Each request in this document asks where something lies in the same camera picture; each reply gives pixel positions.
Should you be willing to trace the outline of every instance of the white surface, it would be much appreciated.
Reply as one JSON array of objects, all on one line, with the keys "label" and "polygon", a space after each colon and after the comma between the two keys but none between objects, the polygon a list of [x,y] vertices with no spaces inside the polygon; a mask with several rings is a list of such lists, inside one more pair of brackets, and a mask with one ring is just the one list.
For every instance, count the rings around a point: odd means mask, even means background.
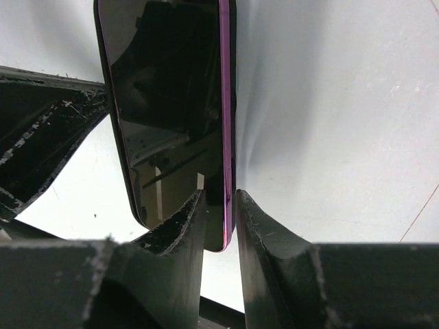
[{"label": "white surface", "polygon": [[[239,187],[310,241],[438,242],[434,3],[238,0],[238,19]],[[0,29],[0,64],[102,80],[91,0],[3,0]],[[108,119],[53,187],[19,219],[71,239],[143,233]],[[236,240],[205,254],[202,294],[243,310]]]}]

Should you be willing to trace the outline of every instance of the smartphone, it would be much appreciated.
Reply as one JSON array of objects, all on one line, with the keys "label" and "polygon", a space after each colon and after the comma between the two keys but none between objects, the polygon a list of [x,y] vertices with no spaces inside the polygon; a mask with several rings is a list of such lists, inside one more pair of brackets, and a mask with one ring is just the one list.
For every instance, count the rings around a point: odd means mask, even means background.
[{"label": "smartphone", "polygon": [[236,21],[230,4],[95,0],[132,214],[152,230],[204,189],[204,247],[212,252],[227,247],[235,227]]}]

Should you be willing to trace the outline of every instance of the purple phone frame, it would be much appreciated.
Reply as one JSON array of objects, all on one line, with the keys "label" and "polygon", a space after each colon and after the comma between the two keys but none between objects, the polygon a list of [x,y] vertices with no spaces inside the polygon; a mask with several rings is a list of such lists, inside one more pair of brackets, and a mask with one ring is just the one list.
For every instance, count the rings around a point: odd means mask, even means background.
[{"label": "purple phone frame", "polygon": [[[224,220],[223,220],[223,246],[224,251],[232,239],[233,221],[232,221],[232,106],[231,106],[231,67],[230,67],[230,3],[229,0],[218,0],[219,5],[219,52],[221,63],[221,95],[222,95],[222,158],[223,158],[223,187],[224,187]],[[117,100],[114,97],[114,87],[112,89],[112,98],[116,104],[116,112],[119,114]]]}]

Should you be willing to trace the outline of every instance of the phone screen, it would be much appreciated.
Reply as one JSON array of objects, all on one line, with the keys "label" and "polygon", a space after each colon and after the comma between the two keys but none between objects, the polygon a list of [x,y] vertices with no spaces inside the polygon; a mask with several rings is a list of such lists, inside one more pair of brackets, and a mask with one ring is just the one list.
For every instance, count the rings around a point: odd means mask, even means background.
[{"label": "phone screen", "polygon": [[222,251],[233,229],[227,1],[97,0],[95,9],[134,217],[154,229],[204,189],[205,248]]}]

